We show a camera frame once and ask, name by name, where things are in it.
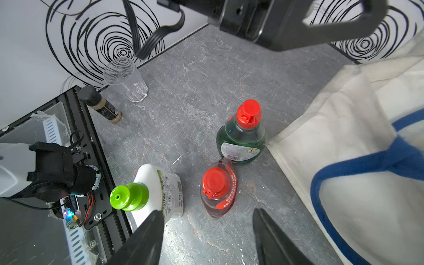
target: green dish soap bottle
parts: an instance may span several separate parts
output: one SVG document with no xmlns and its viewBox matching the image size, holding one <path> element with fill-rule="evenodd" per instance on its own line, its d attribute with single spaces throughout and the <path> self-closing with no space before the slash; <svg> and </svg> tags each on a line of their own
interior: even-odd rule
<svg viewBox="0 0 424 265">
<path fill-rule="evenodd" d="M 234 164 L 255 160 L 266 144 L 265 127 L 261 123 L 261 106 L 256 100 L 246 100 L 216 135 L 216 145 L 222 157 Z"/>
</svg>

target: wires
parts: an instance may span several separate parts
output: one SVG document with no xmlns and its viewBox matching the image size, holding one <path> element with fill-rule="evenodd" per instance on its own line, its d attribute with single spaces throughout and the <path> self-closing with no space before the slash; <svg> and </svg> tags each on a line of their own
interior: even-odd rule
<svg viewBox="0 0 424 265">
<path fill-rule="evenodd" d="M 24 203 L 22 203 L 22 202 L 20 202 L 20 201 L 12 200 L 12 199 L 10 199 L 10 198 L 3 198 L 3 199 L 5 199 L 5 200 L 7 200 L 7 201 L 14 202 L 14 203 L 16 203 L 16 204 L 19 204 L 19 205 L 22 205 L 22 206 L 25 206 L 25 207 L 28 207 L 28 208 L 31 208 L 31 209 L 36 209 L 36 210 L 51 210 L 51 209 L 57 209 L 57 208 L 60 208 L 60 207 L 64 206 L 65 204 L 67 204 L 67 203 L 69 202 L 69 200 L 70 200 L 70 198 L 68 197 L 68 200 L 67 200 L 66 202 L 64 202 L 62 205 L 55 206 L 55 207 L 36 207 L 36 206 L 32 206 L 32 205 L 28 205 L 28 204 L 24 204 Z"/>
<path fill-rule="evenodd" d="M 153 32 L 149 36 L 147 41 L 144 43 L 143 47 L 140 48 L 140 35 L 139 35 L 139 29 L 137 25 L 137 18 L 134 14 L 134 10 L 131 7 L 128 0 L 123 0 L 123 3 L 124 3 L 125 13 L 128 19 L 128 24 L 131 29 L 134 54 L 137 58 L 141 60 L 146 59 L 150 55 L 150 53 L 153 51 L 153 49 L 159 43 L 159 41 L 161 41 L 161 39 L 163 39 L 169 33 L 180 30 L 184 25 L 184 21 L 185 21 L 184 11 L 179 8 L 179 5 L 177 5 L 176 9 L 173 9 L 173 10 L 177 12 L 178 11 L 181 12 L 180 20 L 175 25 L 162 26 L 158 28 L 157 30 L 155 30 L 155 32 Z"/>
<path fill-rule="evenodd" d="M 76 134 L 76 133 L 82 133 L 80 130 L 75 130 L 75 131 L 73 131 L 72 133 L 71 133 L 71 136 L 69 136 L 69 142 L 71 143 L 71 145 L 68 147 L 69 149 L 72 149 L 72 148 L 74 148 L 75 146 L 77 146 L 77 145 L 79 145 L 81 142 L 82 142 L 82 140 L 84 139 L 84 134 L 76 141 L 76 142 L 74 142 L 73 140 L 72 140 L 72 137 Z"/>
<path fill-rule="evenodd" d="M 88 209 L 87 209 L 87 211 L 86 211 L 86 213 L 85 213 L 84 221 L 78 225 L 79 227 L 83 226 L 83 225 L 85 224 L 85 222 L 87 222 L 87 218 L 88 218 L 88 217 L 89 217 L 89 215 L 90 215 L 91 208 L 92 208 L 92 207 L 93 207 L 93 205 L 95 204 L 94 194 L 93 194 L 93 192 L 92 192 L 92 191 L 89 191 L 89 192 L 87 193 L 87 198 L 88 198 L 88 204 L 89 204 L 89 206 L 88 206 Z"/>
</svg>

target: spice bottle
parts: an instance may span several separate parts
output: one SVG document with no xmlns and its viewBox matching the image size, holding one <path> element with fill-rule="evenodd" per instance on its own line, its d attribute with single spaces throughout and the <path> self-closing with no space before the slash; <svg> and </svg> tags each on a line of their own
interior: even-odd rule
<svg viewBox="0 0 424 265">
<path fill-rule="evenodd" d="M 111 123 L 118 122 L 122 117 L 122 112 L 117 110 L 109 101 L 100 95 L 92 86 L 86 86 L 78 91 L 78 98 L 93 110 L 102 114 Z"/>
</svg>

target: white wall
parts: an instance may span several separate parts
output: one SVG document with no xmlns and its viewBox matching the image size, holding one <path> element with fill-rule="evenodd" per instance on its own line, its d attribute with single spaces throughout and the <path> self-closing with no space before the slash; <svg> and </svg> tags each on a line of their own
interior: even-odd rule
<svg viewBox="0 0 424 265">
<path fill-rule="evenodd" d="M 305 20 L 311 25 L 349 21 L 362 11 L 357 0 L 316 0 Z M 387 58 L 424 26 L 424 1 L 387 0 L 389 10 L 374 33 L 366 38 L 333 44 L 360 63 Z"/>
<path fill-rule="evenodd" d="M 131 1 L 143 43 L 181 16 L 156 0 Z M 206 24 L 205 16 L 184 11 L 183 28 L 166 36 L 151 58 Z M 115 58 L 142 64 L 134 58 L 127 24 L 120 0 L 1 1 L 0 128 L 74 85 L 101 87 L 103 69 Z"/>
</svg>

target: red bottle cap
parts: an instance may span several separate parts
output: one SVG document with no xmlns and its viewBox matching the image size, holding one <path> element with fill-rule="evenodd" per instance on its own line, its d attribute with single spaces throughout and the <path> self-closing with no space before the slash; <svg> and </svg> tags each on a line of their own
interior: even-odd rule
<svg viewBox="0 0 424 265">
<path fill-rule="evenodd" d="M 230 180 L 225 170 L 214 167 L 203 175 L 202 187 L 202 193 L 209 199 L 220 199 L 230 189 Z"/>
<path fill-rule="evenodd" d="M 261 121 L 261 106 L 256 100 L 246 100 L 237 110 L 237 122 L 244 129 L 253 129 Z"/>
</svg>

